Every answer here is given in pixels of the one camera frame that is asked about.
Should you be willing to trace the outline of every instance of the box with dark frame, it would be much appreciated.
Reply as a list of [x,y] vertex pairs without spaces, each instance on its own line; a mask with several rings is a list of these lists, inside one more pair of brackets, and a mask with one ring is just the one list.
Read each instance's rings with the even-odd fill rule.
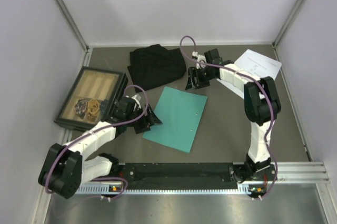
[[82,67],[55,122],[71,130],[92,129],[111,114],[127,82],[125,73]]

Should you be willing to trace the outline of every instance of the teal sheet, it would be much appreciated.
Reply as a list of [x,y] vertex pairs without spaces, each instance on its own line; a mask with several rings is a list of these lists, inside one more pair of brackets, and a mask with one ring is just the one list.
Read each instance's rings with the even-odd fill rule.
[[165,87],[154,112],[163,125],[151,127],[145,139],[190,152],[207,96]]

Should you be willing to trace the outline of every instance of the cable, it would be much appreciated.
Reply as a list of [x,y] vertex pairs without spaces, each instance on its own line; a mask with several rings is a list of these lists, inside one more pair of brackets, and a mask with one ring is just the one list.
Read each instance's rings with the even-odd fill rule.
[[[122,123],[115,123],[115,124],[111,124],[111,125],[104,126],[104,127],[102,127],[102,128],[98,128],[98,129],[96,129],[96,130],[93,131],[94,134],[97,133],[97,132],[100,132],[100,131],[102,131],[102,130],[104,130],[104,129],[106,129],[106,128],[117,127],[117,126],[121,126],[121,125],[133,123],[133,122],[137,121],[138,119],[140,119],[140,118],[146,113],[146,110],[147,110],[147,107],[148,107],[148,98],[147,98],[147,95],[146,95],[145,90],[144,90],[142,87],[137,86],[137,85],[129,85],[129,86],[127,86],[127,87],[125,88],[124,94],[125,94],[126,90],[128,90],[128,89],[131,88],[131,87],[138,88],[139,90],[141,90],[141,91],[143,92],[144,97],[145,97],[145,101],[146,101],[146,105],[145,105],[144,111],[143,111],[139,116],[137,116],[136,118],[134,118],[134,119],[132,119],[132,120],[124,121],[124,122],[122,122]],[[49,182],[50,182],[52,173],[53,173],[53,171],[55,170],[55,167],[56,167],[56,165],[58,164],[60,158],[64,155],[64,153],[65,153],[70,147],[72,147],[74,144],[78,143],[79,141],[85,139],[86,137],[88,137],[88,136],[90,136],[90,135],[91,135],[90,133],[87,133],[87,134],[85,134],[85,135],[81,135],[80,137],[76,138],[76,139],[73,140],[69,145],[65,146],[65,148],[64,148],[64,149],[60,152],[60,154],[56,157],[56,159],[55,159],[55,161],[53,162],[52,167],[51,167],[51,169],[50,169],[50,171],[49,171],[49,173],[48,173],[48,175],[47,175],[47,179],[46,179],[46,183],[45,183],[45,191],[46,191],[47,194],[52,194],[52,193],[53,193],[52,191],[50,191],[50,190],[48,189],[48,187],[49,187]]]
[[[119,198],[125,192],[125,190],[127,189],[128,182],[127,182],[126,179],[119,178],[119,177],[103,177],[103,178],[95,178],[92,181],[116,181],[116,180],[124,182],[125,185],[124,185],[123,189],[120,191],[119,194],[116,194],[115,197],[111,198],[111,200],[115,200],[116,198]],[[79,204],[82,204],[83,202],[87,201],[88,199],[98,199],[98,198],[101,199],[101,195],[93,195],[93,196],[86,197],[82,200],[79,200],[77,203],[73,204],[68,210],[66,210],[64,213],[61,213],[61,214],[56,212],[56,204],[55,204],[55,202],[52,202],[52,204],[53,204],[53,207],[52,207],[53,215],[55,216],[56,219],[61,219],[65,215],[67,215],[71,210],[73,210],[75,207],[77,207]]]
[[183,38],[181,38],[180,40],[180,51],[181,53],[183,54],[184,57],[186,57],[188,60],[194,62],[194,63],[197,63],[197,64],[201,64],[201,65],[206,65],[206,66],[212,66],[212,67],[216,67],[216,68],[223,68],[223,69],[226,69],[226,70],[229,70],[230,72],[233,72],[233,73],[236,73],[237,75],[241,76],[241,77],[245,77],[249,80],[251,80],[252,82],[254,82],[257,87],[259,88],[259,90],[261,91],[261,93],[263,94],[267,104],[268,104],[268,108],[269,108],[269,111],[270,111],[270,125],[269,125],[269,128],[267,129],[267,132],[265,133],[263,139],[264,139],[264,142],[265,142],[265,145],[266,145],[266,148],[269,152],[269,155],[271,156],[271,158],[274,160],[275,162],[275,176],[274,176],[274,179],[270,185],[270,188],[269,190],[261,197],[261,198],[264,198],[266,197],[269,192],[271,191],[271,189],[274,187],[274,184],[276,182],[276,178],[277,178],[277,173],[279,172],[279,168],[278,168],[278,165],[277,165],[277,160],[274,156],[274,153],[272,152],[272,150],[270,149],[269,145],[268,145],[268,140],[267,140],[267,135],[270,133],[270,131],[272,130],[273,128],[273,124],[274,124],[274,112],[273,112],[273,108],[272,108],[272,104],[268,98],[268,95],[267,93],[265,92],[265,90],[263,89],[263,87],[261,86],[261,84],[254,78],[252,78],[251,76],[248,76],[246,74],[243,74],[243,73],[240,73],[240,72],[236,72],[235,70],[233,69],[230,69],[228,67],[225,67],[225,66],[222,66],[222,65],[213,65],[213,64],[208,64],[208,63],[203,63],[203,62],[198,62],[197,60],[194,60],[192,59],[191,57],[189,57],[185,51],[183,50],[183,41],[185,38],[189,38],[192,40],[193,42],[193,45],[194,45],[194,51],[196,52],[196,43],[194,41],[194,39],[191,37],[191,36],[184,36]]

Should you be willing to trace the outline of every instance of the metal corner post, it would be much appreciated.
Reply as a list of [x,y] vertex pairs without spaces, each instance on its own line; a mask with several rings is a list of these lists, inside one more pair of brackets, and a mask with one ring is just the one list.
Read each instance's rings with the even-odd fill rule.
[[70,28],[72,29],[74,35],[76,36],[78,42],[80,43],[80,45],[83,47],[83,49],[85,51],[88,51],[88,46],[80,32],[80,30],[78,29],[77,25],[75,24],[69,10],[67,9],[66,5],[64,4],[63,0],[55,0],[56,3],[58,4],[64,18],[67,20]]
[[277,47],[279,45],[279,43],[282,40],[285,32],[287,31],[287,29],[291,25],[292,21],[294,20],[294,17],[298,13],[298,11],[299,11],[300,7],[302,6],[302,4],[304,3],[304,1],[305,0],[297,0],[295,2],[295,5],[293,6],[292,10],[290,11],[290,13],[289,13],[287,19],[285,20],[280,32],[278,33],[275,41],[273,42],[274,47]]

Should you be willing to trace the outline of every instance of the black cloth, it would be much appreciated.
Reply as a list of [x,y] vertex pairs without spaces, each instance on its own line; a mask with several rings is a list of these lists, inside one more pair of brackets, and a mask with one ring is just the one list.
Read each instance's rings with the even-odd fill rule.
[[134,85],[150,90],[183,77],[186,63],[179,49],[168,50],[156,44],[130,52],[127,69]]

